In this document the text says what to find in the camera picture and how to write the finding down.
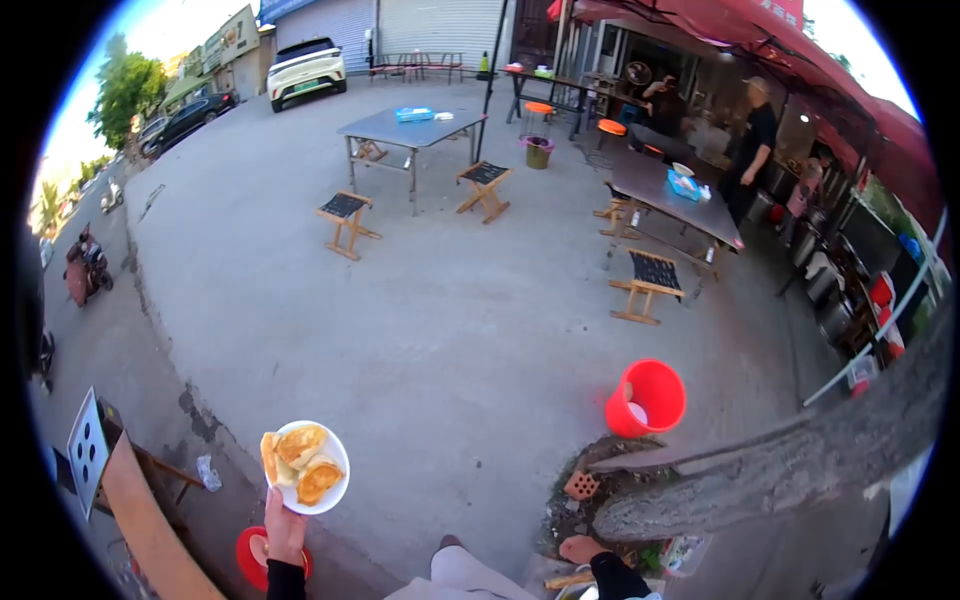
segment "hand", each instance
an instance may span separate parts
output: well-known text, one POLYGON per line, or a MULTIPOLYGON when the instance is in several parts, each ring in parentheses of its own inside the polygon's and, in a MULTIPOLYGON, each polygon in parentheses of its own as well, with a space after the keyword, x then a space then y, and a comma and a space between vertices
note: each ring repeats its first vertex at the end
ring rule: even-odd
POLYGON ((283 506, 283 492, 270 488, 263 516, 263 525, 267 529, 267 558, 303 566, 303 536, 306 535, 308 518, 283 506))
POLYGON ((590 564, 598 554, 609 552, 590 536, 573 536, 560 544, 560 556, 575 564, 590 564))

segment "license plate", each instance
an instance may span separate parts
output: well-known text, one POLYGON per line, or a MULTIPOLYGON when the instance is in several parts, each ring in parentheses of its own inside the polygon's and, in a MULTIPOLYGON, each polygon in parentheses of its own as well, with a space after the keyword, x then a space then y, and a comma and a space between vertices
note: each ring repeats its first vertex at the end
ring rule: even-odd
POLYGON ((294 91, 304 91, 305 89, 310 89, 311 87, 316 87, 320 85, 319 80, 313 80, 312 82, 303 82, 302 84, 294 85, 294 91))

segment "white pants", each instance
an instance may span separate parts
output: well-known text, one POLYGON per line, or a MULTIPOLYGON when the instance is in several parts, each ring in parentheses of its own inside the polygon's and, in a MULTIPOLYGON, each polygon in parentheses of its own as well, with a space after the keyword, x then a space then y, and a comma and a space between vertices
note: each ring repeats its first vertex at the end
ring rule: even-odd
POLYGON ((447 546, 433 555, 430 579, 415 579, 387 600, 537 600, 461 546, 447 546))

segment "brick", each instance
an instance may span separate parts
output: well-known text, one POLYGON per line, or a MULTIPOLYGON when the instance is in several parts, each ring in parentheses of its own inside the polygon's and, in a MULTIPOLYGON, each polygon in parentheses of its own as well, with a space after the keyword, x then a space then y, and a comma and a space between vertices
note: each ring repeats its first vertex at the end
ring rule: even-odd
POLYGON ((597 491, 597 482, 589 474, 581 470, 573 471, 570 480, 564 486, 564 492, 574 500, 586 500, 597 491))

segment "blue tissue box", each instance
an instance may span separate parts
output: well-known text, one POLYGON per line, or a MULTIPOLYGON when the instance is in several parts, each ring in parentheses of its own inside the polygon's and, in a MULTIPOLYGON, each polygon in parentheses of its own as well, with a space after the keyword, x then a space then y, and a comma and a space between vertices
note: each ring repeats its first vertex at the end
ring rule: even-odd
POLYGON ((697 181, 694 178, 685 177, 677 173, 673 169, 670 169, 666 172, 666 180, 670 183, 670 187, 673 189, 674 193, 677 194, 678 196, 683 196, 684 198, 688 200, 692 200, 693 202, 697 202, 698 200, 700 200, 700 189, 699 189, 699 186, 697 186, 697 181), (681 179, 690 180, 690 182, 693 183, 693 185, 695 185, 696 187, 694 187, 694 189, 686 189, 685 187, 680 185, 681 179))
POLYGON ((427 107, 419 108, 398 108, 394 110, 398 123, 410 123, 412 121, 429 121, 433 118, 433 110, 427 107))

